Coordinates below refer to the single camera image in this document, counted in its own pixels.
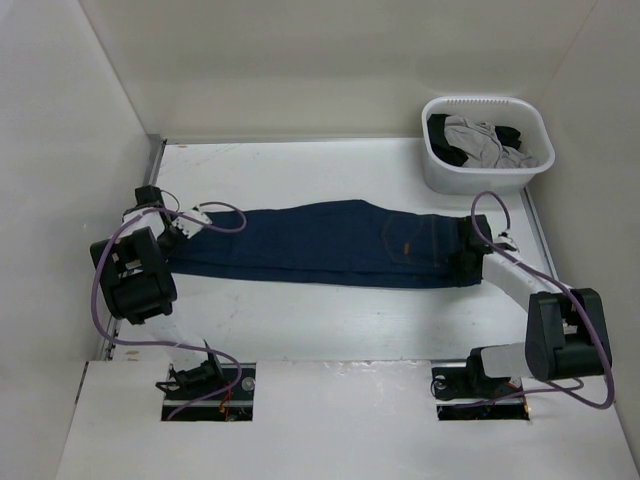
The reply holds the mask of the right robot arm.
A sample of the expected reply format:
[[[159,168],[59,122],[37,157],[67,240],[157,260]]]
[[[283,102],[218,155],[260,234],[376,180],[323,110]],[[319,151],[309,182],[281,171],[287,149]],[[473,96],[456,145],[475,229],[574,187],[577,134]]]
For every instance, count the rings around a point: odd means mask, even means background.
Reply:
[[[485,218],[460,223],[454,273],[499,288],[526,314],[520,343],[476,347],[458,367],[432,370],[440,399],[498,399],[522,390],[522,379],[555,380],[609,373],[612,356],[600,295],[574,289],[528,265],[507,232],[491,236]]]

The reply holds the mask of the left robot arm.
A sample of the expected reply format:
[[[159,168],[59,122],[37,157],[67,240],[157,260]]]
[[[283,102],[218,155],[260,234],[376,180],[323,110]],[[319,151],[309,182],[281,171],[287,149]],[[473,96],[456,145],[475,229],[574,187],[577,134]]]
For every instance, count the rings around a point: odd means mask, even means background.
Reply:
[[[123,232],[106,257],[99,285],[111,315],[139,327],[163,343],[170,357],[169,379],[156,387],[171,400],[210,399],[228,384],[216,354],[205,340],[184,333],[173,315],[177,288],[168,258],[212,221],[195,207],[168,211],[162,190],[135,190],[136,205],[125,211]]]

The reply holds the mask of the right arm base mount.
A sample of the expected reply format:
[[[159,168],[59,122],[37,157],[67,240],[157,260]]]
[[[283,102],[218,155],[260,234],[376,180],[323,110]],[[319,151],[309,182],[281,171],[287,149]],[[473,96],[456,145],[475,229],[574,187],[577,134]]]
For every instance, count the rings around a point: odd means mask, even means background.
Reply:
[[[486,377],[462,362],[431,366],[430,391],[440,421],[528,421],[524,397],[506,398],[523,391],[519,378]]]

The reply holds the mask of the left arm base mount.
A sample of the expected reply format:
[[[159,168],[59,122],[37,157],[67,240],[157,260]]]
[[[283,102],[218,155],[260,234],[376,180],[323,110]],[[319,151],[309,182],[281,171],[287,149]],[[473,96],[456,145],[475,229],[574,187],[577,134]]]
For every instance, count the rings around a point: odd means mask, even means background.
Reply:
[[[230,389],[237,376],[231,364],[221,366],[222,376],[194,380],[186,386],[169,375],[157,382],[163,395],[162,421],[174,422],[248,422],[253,419],[257,365],[242,364],[242,376]]]

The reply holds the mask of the dark blue denim trousers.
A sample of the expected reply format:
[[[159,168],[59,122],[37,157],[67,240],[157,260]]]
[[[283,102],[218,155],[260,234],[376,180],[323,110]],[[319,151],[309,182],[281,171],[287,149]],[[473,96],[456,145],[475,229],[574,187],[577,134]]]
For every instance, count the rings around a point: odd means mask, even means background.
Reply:
[[[383,289],[454,288],[447,265],[455,217],[386,210],[364,200],[215,212],[169,258],[173,273]]]

